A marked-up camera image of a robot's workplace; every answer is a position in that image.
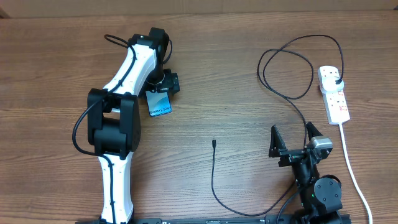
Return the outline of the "blue Galaxy smartphone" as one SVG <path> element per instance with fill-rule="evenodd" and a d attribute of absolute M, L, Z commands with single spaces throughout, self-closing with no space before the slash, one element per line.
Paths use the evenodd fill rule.
<path fill-rule="evenodd" d="M 151 117 L 161 116 L 172 112 L 168 93 L 153 93 L 146 91 L 147 105 Z"/>

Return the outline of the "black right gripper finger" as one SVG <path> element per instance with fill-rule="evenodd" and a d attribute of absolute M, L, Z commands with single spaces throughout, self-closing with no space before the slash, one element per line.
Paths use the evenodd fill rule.
<path fill-rule="evenodd" d="M 322 136 L 322 133 L 319 132 L 319 130 L 310 121 L 306 124 L 306 130 L 309 139 L 312 139 L 313 137 Z"/>
<path fill-rule="evenodd" d="M 279 133 L 276 125 L 271 127 L 271 143 L 270 143 L 270 152 L 279 152 L 286 151 L 287 147 L 285 146 L 285 142 L 282 139 L 282 136 Z"/>

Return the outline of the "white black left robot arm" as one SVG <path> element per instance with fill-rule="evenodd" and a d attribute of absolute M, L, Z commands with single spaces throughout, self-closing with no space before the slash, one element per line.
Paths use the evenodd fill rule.
<path fill-rule="evenodd" d="M 113 79 L 102 89 L 93 88 L 87 108 L 78 118 L 72 142 L 80 152 L 76 134 L 88 122 L 90 153 L 98 158 L 103 175 L 103 210 L 96 223 L 133 223 L 131 162 L 141 139 L 138 99 L 147 100 L 151 117 L 171 112 L 170 95 L 180 91 L 178 75 L 164 65 L 172 54 L 172 40 L 165 30 L 153 27 L 148 35 L 135 34 L 124 40 L 106 34 L 105 39 L 127 50 Z"/>

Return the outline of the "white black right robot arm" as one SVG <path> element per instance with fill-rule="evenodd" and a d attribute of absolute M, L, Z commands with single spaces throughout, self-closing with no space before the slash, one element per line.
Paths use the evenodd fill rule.
<path fill-rule="evenodd" d="M 321 176 L 317 164 L 326 159 L 333 149 L 331 139 L 311 123 L 306 124 L 309 143 L 302 149 L 287 149 L 279 130 L 271 127 L 269 157 L 278 157 L 280 167 L 291 167 L 297 191 L 280 208 L 276 223 L 343 223 L 339 210 L 341 182 L 334 175 Z M 286 206 L 300 197 L 302 209 L 292 215 L 282 215 Z"/>

